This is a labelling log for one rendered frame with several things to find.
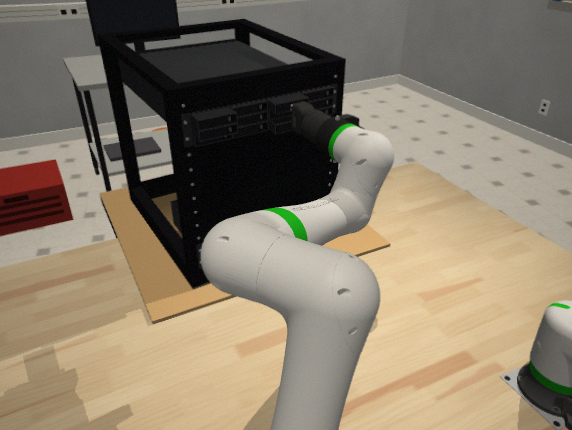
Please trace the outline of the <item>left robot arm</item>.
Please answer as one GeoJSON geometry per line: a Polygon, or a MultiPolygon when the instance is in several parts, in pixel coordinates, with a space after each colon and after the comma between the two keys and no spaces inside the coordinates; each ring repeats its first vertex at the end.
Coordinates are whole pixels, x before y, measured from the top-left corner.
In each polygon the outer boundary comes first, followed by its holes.
{"type": "Polygon", "coordinates": [[[285,319],[287,340],[270,430],[339,430],[361,352],[380,305],[372,269],[323,246],[362,230],[393,165],[382,134],[354,124],[329,142],[340,164],[330,194],[225,219],[206,235],[201,265],[220,291],[285,319]]]}

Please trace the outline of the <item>flat tan wooden board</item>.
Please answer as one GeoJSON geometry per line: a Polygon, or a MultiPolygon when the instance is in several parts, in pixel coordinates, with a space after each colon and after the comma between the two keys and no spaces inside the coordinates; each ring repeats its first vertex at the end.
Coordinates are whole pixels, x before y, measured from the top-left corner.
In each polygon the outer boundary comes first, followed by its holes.
{"type": "MultiPolygon", "coordinates": [[[[156,324],[237,296],[224,293],[210,282],[192,288],[153,230],[130,199],[128,187],[100,193],[142,299],[156,324]]],[[[173,224],[170,201],[176,193],[153,198],[153,202],[173,224]]],[[[360,231],[335,238],[323,246],[357,257],[390,244],[368,224],[360,231]]]]}

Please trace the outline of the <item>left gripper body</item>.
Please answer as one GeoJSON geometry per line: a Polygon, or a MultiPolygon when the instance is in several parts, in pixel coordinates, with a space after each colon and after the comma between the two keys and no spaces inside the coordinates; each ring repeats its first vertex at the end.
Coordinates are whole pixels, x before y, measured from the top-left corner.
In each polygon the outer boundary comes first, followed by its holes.
{"type": "Polygon", "coordinates": [[[330,157],[329,142],[333,133],[345,124],[354,124],[364,129],[359,126],[359,119],[349,114],[331,117],[322,111],[315,110],[305,101],[292,106],[292,130],[315,143],[319,151],[328,157],[330,157]]]}

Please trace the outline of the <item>black server rack frame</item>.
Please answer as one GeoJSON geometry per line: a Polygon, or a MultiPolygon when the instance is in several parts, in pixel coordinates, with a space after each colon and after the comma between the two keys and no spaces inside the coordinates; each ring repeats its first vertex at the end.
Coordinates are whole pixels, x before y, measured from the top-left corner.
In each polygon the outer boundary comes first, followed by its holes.
{"type": "Polygon", "coordinates": [[[333,86],[331,117],[340,116],[346,59],[246,19],[97,36],[130,199],[192,288],[209,283],[200,254],[216,224],[330,194],[339,163],[303,135],[268,130],[195,147],[190,114],[333,86]],[[235,39],[142,51],[123,43],[227,29],[235,39]],[[312,60],[286,64],[251,47],[249,32],[312,60]],[[123,83],[167,122],[174,175],[140,180],[123,83]],[[152,200],[172,193],[182,238],[152,200]]]}

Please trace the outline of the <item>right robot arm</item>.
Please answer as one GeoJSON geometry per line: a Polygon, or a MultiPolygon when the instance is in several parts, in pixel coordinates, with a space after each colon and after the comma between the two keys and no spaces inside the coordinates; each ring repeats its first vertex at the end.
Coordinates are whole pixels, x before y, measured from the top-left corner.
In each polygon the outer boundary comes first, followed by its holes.
{"type": "Polygon", "coordinates": [[[572,301],[558,301],[546,308],[530,363],[520,369],[517,383],[527,400],[563,417],[572,430],[572,301]]]}

